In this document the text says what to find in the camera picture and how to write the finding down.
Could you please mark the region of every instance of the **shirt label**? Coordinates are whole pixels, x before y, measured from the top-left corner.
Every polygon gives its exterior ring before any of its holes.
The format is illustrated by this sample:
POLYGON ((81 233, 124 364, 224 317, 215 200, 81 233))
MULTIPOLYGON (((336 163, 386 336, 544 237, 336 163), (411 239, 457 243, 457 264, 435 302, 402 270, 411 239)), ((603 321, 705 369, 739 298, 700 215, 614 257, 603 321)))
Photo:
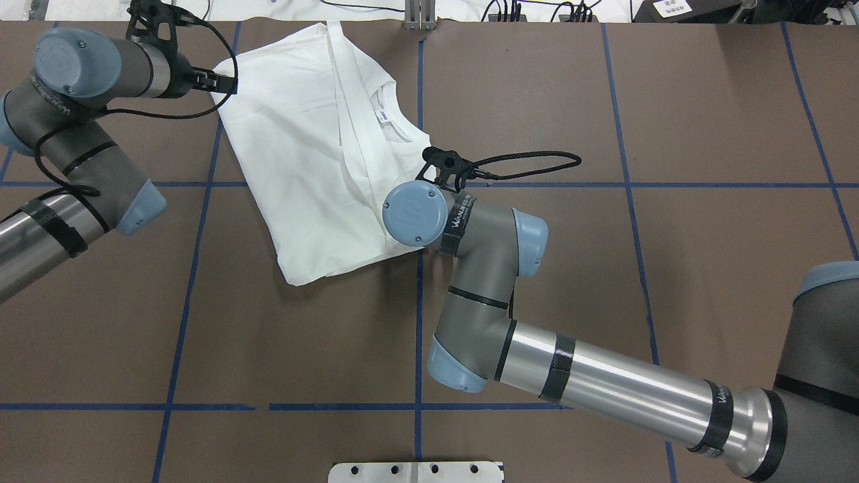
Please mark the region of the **shirt label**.
POLYGON ((653 6, 662 18, 688 14, 692 11, 692 7, 686 3, 686 0, 661 0, 661 2, 653 2, 653 6))
POLYGON ((387 112, 385 112, 385 109, 379 109, 378 111, 376 111, 376 118, 379 119, 379 122, 393 122, 393 119, 387 116, 387 112))

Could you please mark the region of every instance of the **blue joint cap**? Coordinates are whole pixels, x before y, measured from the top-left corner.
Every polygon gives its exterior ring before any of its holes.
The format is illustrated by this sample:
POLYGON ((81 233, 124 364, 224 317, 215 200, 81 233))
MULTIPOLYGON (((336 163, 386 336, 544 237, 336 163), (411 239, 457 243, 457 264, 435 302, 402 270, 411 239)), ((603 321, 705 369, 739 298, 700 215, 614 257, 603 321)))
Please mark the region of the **blue joint cap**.
POLYGON ((474 374, 451 356, 438 343, 435 335, 432 336, 432 347, 429 349, 427 371, 439 383, 467 393, 479 393, 486 387, 486 379, 474 374))
POLYGON ((381 219, 397 242, 426 247, 444 231, 448 202, 438 186, 421 180, 407 181, 387 195, 381 219))
POLYGON ((152 180, 146 180, 143 187, 137 192, 137 196, 131 201, 128 210, 119 220, 116 229, 123 235, 134 235, 146 223, 154 220, 167 209, 167 201, 152 184, 152 180))
POLYGON ((516 238, 519 242, 519 276, 533 277, 543 263, 545 245, 549 241, 549 225, 543 218, 513 209, 516 238))
POLYGON ((809 290, 853 278, 859 278, 859 261, 836 261, 816 266, 809 270, 805 278, 802 279, 802 285, 794 297, 794 303, 796 303, 797 298, 809 290))
POLYGON ((6 118, 6 97, 9 95, 7 92, 3 95, 3 102, 0 102, 0 110, 3 112, 0 116, 0 143, 6 144, 13 150, 18 151, 24 156, 32 156, 33 150, 30 149, 29 146, 24 144, 23 141, 12 131, 12 126, 9 125, 9 119, 6 118))
POLYGON ((122 72, 113 42, 81 28, 52 28, 36 43, 36 74, 51 89, 69 97, 106 93, 122 72))

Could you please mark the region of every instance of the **brown table surface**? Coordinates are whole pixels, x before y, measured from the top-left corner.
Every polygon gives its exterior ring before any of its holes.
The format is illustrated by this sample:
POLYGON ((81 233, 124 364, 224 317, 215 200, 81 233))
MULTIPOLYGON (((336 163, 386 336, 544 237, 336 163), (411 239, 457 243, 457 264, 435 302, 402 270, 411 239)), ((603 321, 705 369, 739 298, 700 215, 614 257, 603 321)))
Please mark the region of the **brown table surface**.
MULTIPOLYGON (((240 25, 218 27, 244 52, 308 23, 240 25)), ((27 74, 51 26, 0 23, 0 91, 27 74)), ((546 263, 517 285, 520 320, 768 388, 805 271, 859 258, 859 68, 821 55, 859 45, 859 28, 344 31, 397 79, 403 111, 435 145, 471 159, 584 158, 472 189, 551 227, 546 263)), ((180 43, 195 65, 225 57, 204 29, 180 43)), ((188 113, 211 101, 123 104, 188 113)), ((450 259, 409 254, 289 286, 217 116, 104 125, 170 209, 0 308, 0 481, 325 481, 333 462, 414 459, 501 461, 507 481, 740 481, 679 445, 500 384, 440 386, 423 362, 450 259)), ((0 212, 47 189, 32 160, 6 156, 0 212)))

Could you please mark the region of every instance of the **folded white shirt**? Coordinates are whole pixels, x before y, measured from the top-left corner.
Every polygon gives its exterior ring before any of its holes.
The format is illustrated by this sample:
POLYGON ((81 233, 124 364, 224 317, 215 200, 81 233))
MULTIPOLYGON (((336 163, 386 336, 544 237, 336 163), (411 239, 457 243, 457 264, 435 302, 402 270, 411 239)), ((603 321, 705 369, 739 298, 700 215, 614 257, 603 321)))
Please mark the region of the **folded white shirt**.
MULTIPOLYGON (((415 250, 386 232, 381 206, 417 175, 430 137, 400 112, 391 76, 339 22, 242 53, 238 63, 238 94, 219 113, 286 281, 303 285, 415 250)), ((232 62, 215 71, 231 75, 232 62)))

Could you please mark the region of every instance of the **black cable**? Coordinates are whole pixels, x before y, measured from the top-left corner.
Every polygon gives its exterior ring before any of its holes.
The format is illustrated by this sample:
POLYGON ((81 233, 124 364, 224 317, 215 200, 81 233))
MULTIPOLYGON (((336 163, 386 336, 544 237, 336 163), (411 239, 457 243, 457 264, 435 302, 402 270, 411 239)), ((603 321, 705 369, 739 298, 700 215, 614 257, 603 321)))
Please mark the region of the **black cable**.
POLYGON ((516 178, 524 178, 526 176, 533 176, 535 174, 546 174, 553 173, 555 171, 560 171, 561 169, 574 168, 578 165, 582 164, 582 159, 578 155, 574 155, 573 153, 568 153, 567 151, 527 151, 521 153, 511 153, 507 155, 493 156, 488 157, 486 159, 482 159, 477 162, 473 162, 467 164, 462 168, 459 173, 456 173, 456 179, 454 181, 454 185, 457 191, 461 190, 465 186, 465 180, 473 180, 474 178, 482 178, 484 180, 514 180, 516 178), (493 174, 483 170, 477 170, 477 167, 484 166, 487 164, 492 164, 493 162, 500 161, 509 161, 513 159, 525 159, 531 157, 565 157, 573 160, 572 162, 566 162, 564 164, 558 164, 557 166, 552 166, 549 168, 542 169, 533 169, 531 171, 523 171, 521 173, 514 174, 493 174))
POLYGON ((513 290, 510 292, 510 302, 507 304, 507 318, 513 319, 513 296, 516 295, 516 288, 513 287, 513 290))
POLYGON ((551 19, 549 20, 549 23, 551 23, 551 22, 555 21, 555 17, 557 16, 557 11, 558 11, 558 10, 560 10, 560 9, 561 9, 561 7, 563 7, 564 5, 566 5, 566 6, 570 7, 570 18, 572 18, 572 16, 573 16, 573 9, 574 9, 576 6, 575 6, 575 5, 573 5, 571 2, 561 2, 561 3, 559 3, 559 4, 557 5, 557 7, 555 7, 555 11, 554 11, 554 12, 552 12, 552 14, 551 14, 551 19))
POLYGON ((325 5, 332 5, 334 7, 355 7, 358 9, 390 10, 392 12, 399 12, 401 14, 405 13, 404 9, 394 9, 391 7, 380 7, 378 5, 355 5, 354 3, 335 3, 335 2, 329 2, 329 0, 320 0, 320 2, 324 3, 325 5))
POLYGON ((59 127, 53 131, 48 132, 45 136, 39 138, 39 140, 36 141, 36 144, 33 146, 33 159, 36 161, 36 167, 39 168, 39 171, 41 171, 42 174, 47 177, 47 179, 60 185, 62 191, 66 191, 72 194, 81 194, 83 196, 99 196, 101 195, 101 192, 91 186, 73 185, 66 180, 61 180, 58 176, 48 170, 48 168, 45 166, 45 163, 42 161, 42 144, 44 144, 48 139, 53 138, 60 132, 66 131, 68 129, 71 129, 72 127, 77 126, 79 126, 79 124, 77 123, 67 124, 63 127, 59 127))
MULTIPOLYGON (((206 17, 206 15, 208 15, 209 13, 210 13, 210 10, 207 9, 206 13, 203 15, 203 17, 206 17)), ((142 18, 140 15, 136 15, 136 17, 144 26, 146 26, 147 28, 149 27, 149 25, 147 24, 147 22, 144 18, 142 18)), ((198 18, 197 20, 198 20, 198 25, 202 25, 202 26, 208 28, 209 30, 211 30, 212 33, 214 33, 215 36, 221 41, 221 43, 223 43, 223 45, 227 48, 227 51, 229 52, 229 57, 233 61, 233 70, 234 70, 235 80, 236 80, 236 82, 238 82, 239 81, 239 63, 235 57, 235 52, 233 52, 233 48, 230 46, 230 44, 227 42, 227 40, 223 38, 223 35, 221 35, 221 33, 218 32, 218 30, 215 27, 213 27, 210 23, 208 23, 206 20, 203 20, 200 18, 198 18)), ((221 101, 218 102, 214 107, 211 107, 209 109, 206 109, 203 112, 195 113, 195 114, 172 115, 172 114, 146 113, 144 111, 137 111, 134 109, 103 109, 103 110, 101 110, 101 113, 104 115, 116 114, 116 113, 135 114, 138 116, 157 118, 157 119, 196 119, 199 117, 203 117, 206 114, 215 112, 218 108, 223 106, 223 104, 230 98, 230 96, 232 96, 232 93, 227 93, 223 97, 223 99, 221 99, 221 101)), ((36 144, 33 146, 33 159, 36 162, 36 167, 39 168, 39 171, 41 171, 42 174, 44 174, 48 180, 51 180, 54 183, 57 183, 59 185, 58 188, 52 189, 51 191, 42 194, 41 196, 38 197, 38 199, 40 199, 40 200, 48 199, 51 196, 54 196, 54 195, 60 194, 60 193, 69 193, 69 194, 71 194, 71 195, 73 195, 79 199, 81 199, 82 196, 96 197, 96 196, 101 195, 101 192, 99 190, 97 190, 96 188, 93 188, 91 186, 73 185, 66 180, 60 179, 58 176, 56 176, 54 173, 52 173, 45 166, 45 163, 42 161, 42 156, 41 156, 42 144, 44 144, 48 139, 56 136, 60 132, 65 131, 67 129, 70 129, 72 127, 79 126, 79 125, 80 124, 78 124, 78 123, 69 123, 67 125, 64 125, 62 127, 57 128, 53 131, 50 131, 46 135, 39 138, 39 140, 36 141, 36 144)), ((3 223, 5 221, 9 220, 14 215, 16 215, 20 212, 21 212, 21 210, 13 211, 10 215, 8 215, 6 218, 4 218, 2 221, 0 221, 0 223, 3 223)))
MULTIPOLYGON (((145 20, 141 16, 138 15, 137 19, 145 25, 145 20)), ((235 58, 235 52, 233 52, 233 47, 231 47, 229 45, 227 40, 223 38, 223 35, 221 35, 221 33, 218 32, 217 28, 214 28, 212 26, 212 24, 210 24, 207 21, 200 19, 200 18, 198 18, 197 20, 198 20, 198 25, 202 25, 203 27, 206 27, 209 30, 211 30, 212 33, 214 33, 215 36, 221 41, 223 46, 227 47, 227 52, 229 52, 229 58, 230 58, 230 60, 233 61, 233 72, 234 72, 234 76, 235 76, 235 82, 236 82, 236 84, 238 84, 238 82, 239 82, 239 62, 235 58)), ((106 115, 106 116, 109 114, 134 114, 137 116, 144 116, 147 118, 156 118, 156 119, 196 119, 196 118, 201 118, 201 117, 205 116, 206 114, 214 113, 221 106, 223 106, 224 103, 227 102, 227 100, 229 100, 229 98, 232 95, 233 95, 232 93, 227 93, 223 97, 223 99, 221 99, 221 101, 218 102, 215 106, 210 107, 210 108, 206 109, 205 111, 202 111, 200 113, 195 113, 195 114, 182 114, 182 115, 159 114, 159 113, 147 113, 145 111, 138 111, 135 109, 102 109, 101 113, 106 115)))
MULTIPOLYGON (((44 201, 46 199, 49 199, 51 196, 55 196, 55 195, 63 194, 63 193, 68 193, 68 194, 71 194, 73 196, 92 196, 92 197, 101 196, 101 192, 99 190, 91 187, 91 186, 73 185, 66 180, 60 179, 54 173, 52 173, 50 170, 48 170, 48 168, 45 166, 45 163, 42 161, 42 155, 41 155, 42 154, 41 153, 42 145, 44 143, 46 143, 48 139, 53 138, 54 136, 56 136, 57 134, 59 134, 62 131, 66 131, 67 129, 71 129, 73 127, 78 127, 78 126, 80 126, 80 124, 73 122, 73 123, 69 123, 67 125, 64 125, 62 127, 59 127, 53 131, 48 132, 45 136, 42 136, 41 138, 39 138, 39 140, 36 141, 36 144, 33 146, 33 159, 36 162, 36 167, 39 168, 39 171, 41 171, 42 174, 44 174, 48 180, 51 180, 51 181, 53 181, 59 185, 58 187, 48 191, 47 193, 42 193, 41 195, 36 197, 36 199, 38 199, 39 201, 44 201)), ((8 220, 10 220, 13 216, 17 215, 18 213, 21 213, 20 208, 18 210, 12 211, 6 218, 0 220, 0 223, 6 223, 8 220)))
POLYGON ((484 10, 483 16, 480 17, 480 21, 486 20, 486 14, 489 13, 489 9, 492 7, 493 3, 498 6, 498 16, 501 16, 501 4, 498 2, 498 0, 490 0, 490 2, 486 5, 486 10, 484 10))
POLYGON ((584 2, 579 3, 579 6, 576 7, 576 14, 575 14, 576 19, 575 20, 571 19, 571 20, 572 21, 579 21, 579 22, 584 21, 585 20, 584 17, 587 14, 588 10, 589 10, 589 8, 587 5, 585 5, 584 2))
POLYGON ((558 2, 543 2, 542 0, 518 0, 522 3, 539 3, 541 5, 551 5, 552 7, 557 7, 560 5, 558 2))

